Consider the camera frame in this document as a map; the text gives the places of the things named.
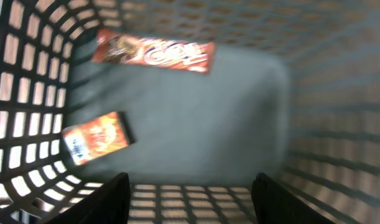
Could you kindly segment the orange Top chocolate bar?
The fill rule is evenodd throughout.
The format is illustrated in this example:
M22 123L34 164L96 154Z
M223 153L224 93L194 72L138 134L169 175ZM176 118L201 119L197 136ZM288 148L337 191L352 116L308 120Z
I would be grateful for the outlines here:
M101 29L96 36L97 48L92 61L168 68L207 74L216 45L185 40L139 37Z

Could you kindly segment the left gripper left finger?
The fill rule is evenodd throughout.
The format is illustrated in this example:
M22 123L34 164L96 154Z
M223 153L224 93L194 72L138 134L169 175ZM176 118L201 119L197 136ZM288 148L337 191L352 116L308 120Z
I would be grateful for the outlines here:
M130 201L129 176L122 172L46 224L126 224Z

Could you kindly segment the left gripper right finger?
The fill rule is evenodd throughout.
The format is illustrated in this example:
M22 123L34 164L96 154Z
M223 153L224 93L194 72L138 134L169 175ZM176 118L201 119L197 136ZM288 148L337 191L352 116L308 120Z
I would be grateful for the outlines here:
M251 198L258 224L333 224L262 172L252 183Z

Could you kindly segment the orange Kleenex tissue pack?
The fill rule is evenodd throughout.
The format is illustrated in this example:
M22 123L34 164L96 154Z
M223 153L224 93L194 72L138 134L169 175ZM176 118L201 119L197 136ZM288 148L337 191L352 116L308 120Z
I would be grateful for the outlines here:
M69 126L62 138L76 166L129 147L135 142L122 111L113 111L85 123Z

